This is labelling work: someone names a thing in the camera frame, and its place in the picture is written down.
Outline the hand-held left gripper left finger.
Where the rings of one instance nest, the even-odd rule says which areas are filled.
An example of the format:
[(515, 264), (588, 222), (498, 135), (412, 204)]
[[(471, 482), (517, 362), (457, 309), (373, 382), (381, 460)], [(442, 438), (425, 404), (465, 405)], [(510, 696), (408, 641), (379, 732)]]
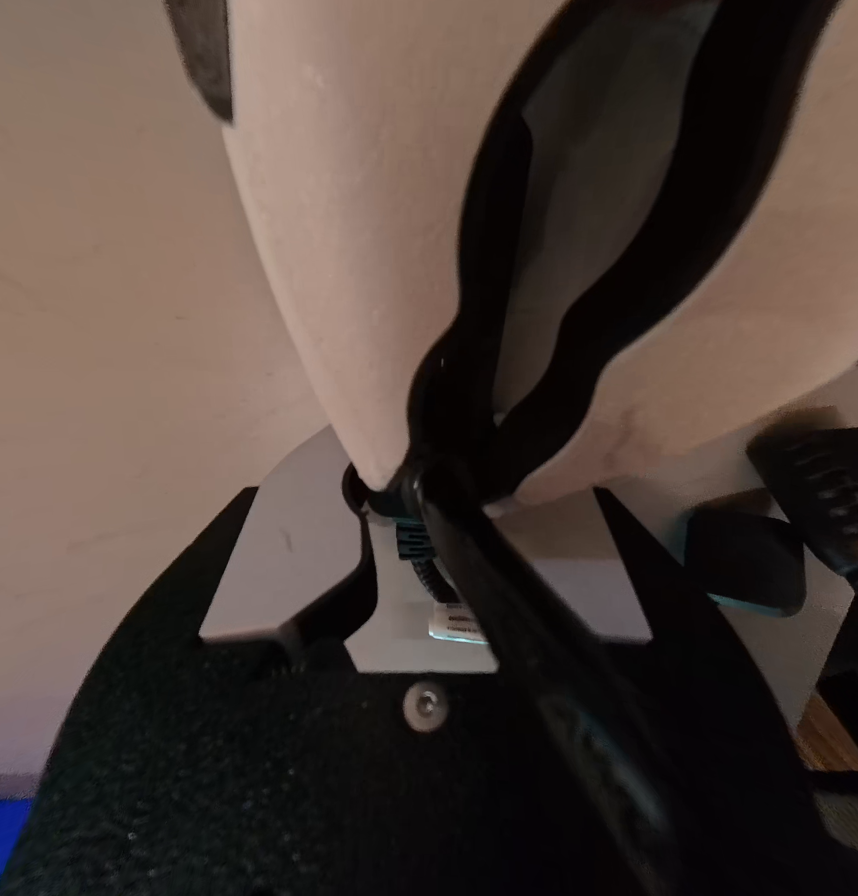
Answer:
[(226, 149), (376, 510), (481, 504), (576, 435), (700, 274), (661, 214), (716, 2), (227, 2)]

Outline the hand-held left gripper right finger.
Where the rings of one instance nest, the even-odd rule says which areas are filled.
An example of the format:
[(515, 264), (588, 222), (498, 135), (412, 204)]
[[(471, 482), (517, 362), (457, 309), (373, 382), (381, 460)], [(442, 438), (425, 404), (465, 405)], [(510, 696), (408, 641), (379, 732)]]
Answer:
[(505, 531), (595, 633), (647, 624), (592, 496), (858, 361), (858, 2), (573, 2), (522, 107), (493, 382)]

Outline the black ribbed plug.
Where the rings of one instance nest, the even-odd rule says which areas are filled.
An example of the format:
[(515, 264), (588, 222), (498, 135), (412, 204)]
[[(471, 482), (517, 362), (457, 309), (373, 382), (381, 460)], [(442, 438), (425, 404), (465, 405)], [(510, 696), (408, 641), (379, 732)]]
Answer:
[(746, 454), (811, 553), (858, 596), (858, 428), (761, 434)]

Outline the black flat rectangular device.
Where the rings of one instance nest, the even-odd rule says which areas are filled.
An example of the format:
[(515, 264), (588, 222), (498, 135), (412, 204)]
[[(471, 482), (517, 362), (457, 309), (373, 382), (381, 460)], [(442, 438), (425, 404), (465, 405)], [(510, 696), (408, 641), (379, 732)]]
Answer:
[(717, 603), (776, 618), (804, 608), (804, 541), (788, 522), (698, 509), (686, 525), (683, 566)]

